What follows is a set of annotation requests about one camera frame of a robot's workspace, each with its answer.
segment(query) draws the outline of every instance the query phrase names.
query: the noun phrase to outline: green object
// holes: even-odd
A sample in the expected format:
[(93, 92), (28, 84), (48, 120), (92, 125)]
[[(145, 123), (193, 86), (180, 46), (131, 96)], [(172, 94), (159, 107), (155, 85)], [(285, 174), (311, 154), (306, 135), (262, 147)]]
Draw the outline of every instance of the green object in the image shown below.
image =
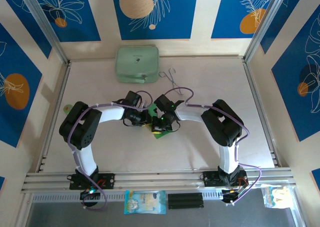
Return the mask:
[(153, 83), (159, 78), (159, 50), (155, 46), (122, 46), (115, 58), (121, 83)]
[[(150, 107), (149, 107), (149, 109), (148, 109), (148, 112), (149, 112), (149, 115), (151, 115), (151, 117), (152, 116), (157, 116), (157, 114), (154, 112), (154, 109), (157, 109), (157, 106), (153, 103), (152, 105), (150, 105)], [(167, 135), (167, 134), (170, 134), (170, 132), (168, 132), (168, 131), (165, 131), (165, 132), (163, 132), (163, 133), (154, 133), (153, 135), (154, 135), (154, 137), (156, 138), (156, 139), (159, 139), (159, 138), (161, 138), (162, 136), (165, 136), (165, 135)]]
[(72, 104), (67, 104), (65, 107), (63, 107), (63, 112), (68, 115), (72, 109), (73, 105)]

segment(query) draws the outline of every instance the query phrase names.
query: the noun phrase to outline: white platform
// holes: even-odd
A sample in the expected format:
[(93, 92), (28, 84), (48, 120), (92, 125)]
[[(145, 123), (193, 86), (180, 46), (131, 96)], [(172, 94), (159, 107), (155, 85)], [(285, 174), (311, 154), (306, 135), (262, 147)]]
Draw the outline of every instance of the white platform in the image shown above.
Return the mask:
[[(118, 83), (114, 59), (76, 61), (71, 65), (62, 103), (44, 165), (44, 172), (73, 172), (75, 163), (71, 151), (59, 135), (59, 127), (66, 117), (65, 105), (77, 101), (93, 105), (110, 103), (124, 98), (128, 91), (145, 90), (154, 99), (172, 88), (167, 78), (156, 83)], [(180, 86), (194, 90), (190, 101), (212, 104), (225, 100), (242, 118), (251, 131), (239, 149), (239, 160), (244, 164), (264, 168), (274, 167), (264, 131), (240, 58), (226, 57), (167, 57), (160, 58), (160, 70), (175, 68), (174, 79)], [(168, 94), (173, 101), (185, 100), (187, 90), (179, 96)], [(93, 155), (101, 171), (157, 171), (185, 169), (216, 169), (219, 146), (204, 124), (182, 121), (181, 128), (156, 139), (147, 127), (126, 127), (122, 121), (102, 123), (92, 142)]]

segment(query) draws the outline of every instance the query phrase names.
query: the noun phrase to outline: blue package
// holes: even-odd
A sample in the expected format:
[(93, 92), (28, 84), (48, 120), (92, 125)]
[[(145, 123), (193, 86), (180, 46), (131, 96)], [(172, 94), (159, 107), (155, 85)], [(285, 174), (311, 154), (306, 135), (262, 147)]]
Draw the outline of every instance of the blue package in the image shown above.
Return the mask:
[(125, 191), (124, 214), (160, 214), (166, 208), (166, 192), (161, 191)]

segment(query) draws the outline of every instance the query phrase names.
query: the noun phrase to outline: orange dot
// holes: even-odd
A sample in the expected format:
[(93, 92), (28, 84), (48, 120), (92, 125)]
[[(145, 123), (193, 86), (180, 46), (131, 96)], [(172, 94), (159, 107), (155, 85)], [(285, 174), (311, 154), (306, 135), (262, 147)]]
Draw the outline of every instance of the orange dot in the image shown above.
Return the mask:
[(23, 110), (29, 101), (30, 89), (27, 79), (19, 73), (12, 73), (5, 79), (4, 92), (7, 103), (16, 110)]
[(248, 13), (241, 20), (240, 31), (243, 34), (254, 34), (265, 12), (266, 10), (264, 8), (260, 8), (257, 9), (255, 12)]
[(67, 27), (67, 21), (64, 20), (63, 18), (58, 17), (58, 18), (56, 18), (56, 19), (54, 20), (54, 22), (55, 22), (55, 24), (56, 24), (57, 26), (59, 26), (60, 28)]
[(298, 94), (302, 97), (308, 94), (308, 85), (305, 82), (298, 85)]

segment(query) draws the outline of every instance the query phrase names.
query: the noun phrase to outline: mint green container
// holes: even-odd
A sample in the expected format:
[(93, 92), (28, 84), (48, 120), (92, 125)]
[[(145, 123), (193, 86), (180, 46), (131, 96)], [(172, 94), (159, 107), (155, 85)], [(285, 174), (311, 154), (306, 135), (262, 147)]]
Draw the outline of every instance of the mint green container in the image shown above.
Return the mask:
[(121, 83), (153, 83), (159, 77), (159, 50), (155, 46), (122, 46), (115, 58), (115, 75)]

